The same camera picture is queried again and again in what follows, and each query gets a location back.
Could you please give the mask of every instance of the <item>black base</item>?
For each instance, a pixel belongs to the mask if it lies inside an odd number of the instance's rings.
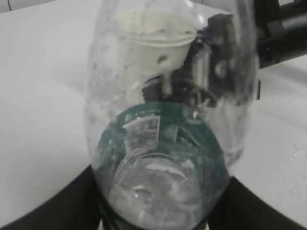
[[[97,230],[99,222],[98,189],[89,167],[54,198],[0,230]],[[306,230],[236,178],[214,209],[209,225],[211,230]]]

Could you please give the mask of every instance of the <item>white plastic cup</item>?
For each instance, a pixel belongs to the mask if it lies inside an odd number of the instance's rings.
[[[125,78],[148,80],[183,66],[196,36],[194,24],[178,14],[136,10],[116,17],[117,31],[126,42],[119,55]]]

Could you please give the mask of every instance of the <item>clear plastic bottle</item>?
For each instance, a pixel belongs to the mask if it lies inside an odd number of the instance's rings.
[[[243,152],[250,2],[104,1],[85,123],[107,229],[204,229]]]

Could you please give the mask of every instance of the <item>white table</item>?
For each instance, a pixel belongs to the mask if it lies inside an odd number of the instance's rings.
[[[0,14],[0,227],[54,196],[89,163],[82,84],[99,5],[57,0]],[[236,172],[304,226],[306,63],[302,57],[260,72],[262,99]]]

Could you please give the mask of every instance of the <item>green label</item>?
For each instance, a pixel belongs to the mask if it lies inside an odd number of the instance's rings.
[[[208,215],[227,187],[223,152],[198,114],[176,103],[145,103],[121,113],[104,130],[97,148],[100,167],[95,176],[102,190],[103,211],[114,229],[134,229],[108,204],[114,178],[140,155],[179,162],[198,180]],[[195,229],[201,230],[204,221]]]

